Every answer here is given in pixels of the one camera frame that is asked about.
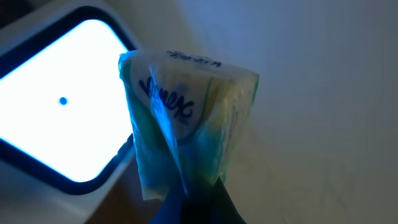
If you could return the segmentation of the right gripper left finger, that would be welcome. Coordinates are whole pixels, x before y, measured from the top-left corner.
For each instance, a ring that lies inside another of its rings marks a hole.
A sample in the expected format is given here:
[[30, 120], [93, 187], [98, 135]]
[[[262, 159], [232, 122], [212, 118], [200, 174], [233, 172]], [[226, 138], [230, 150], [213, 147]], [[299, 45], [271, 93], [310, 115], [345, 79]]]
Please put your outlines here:
[[150, 224], [179, 224], [185, 191], [181, 182], [177, 182], [162, 202], [159, 211], [149, 222]]

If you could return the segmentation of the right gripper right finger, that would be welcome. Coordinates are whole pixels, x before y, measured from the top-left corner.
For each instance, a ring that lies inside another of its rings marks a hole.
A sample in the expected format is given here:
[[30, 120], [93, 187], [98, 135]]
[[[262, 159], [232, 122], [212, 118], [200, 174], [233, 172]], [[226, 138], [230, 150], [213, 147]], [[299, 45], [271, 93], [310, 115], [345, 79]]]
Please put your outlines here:
[[209, 204], [210, 224], [246, 224], [220, 178], [211, 188]]

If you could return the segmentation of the green white tissue pack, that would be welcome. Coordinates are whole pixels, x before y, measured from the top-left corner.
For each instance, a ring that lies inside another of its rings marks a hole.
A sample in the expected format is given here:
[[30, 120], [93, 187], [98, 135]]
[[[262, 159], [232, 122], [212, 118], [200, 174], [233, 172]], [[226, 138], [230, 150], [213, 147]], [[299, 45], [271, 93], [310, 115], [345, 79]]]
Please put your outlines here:
[[259, 75], [171, 50], [126, 52], [118, 67], [143, 199], [165, 199], [177, 181], [189, 199], [208, 198], [225, 176]]

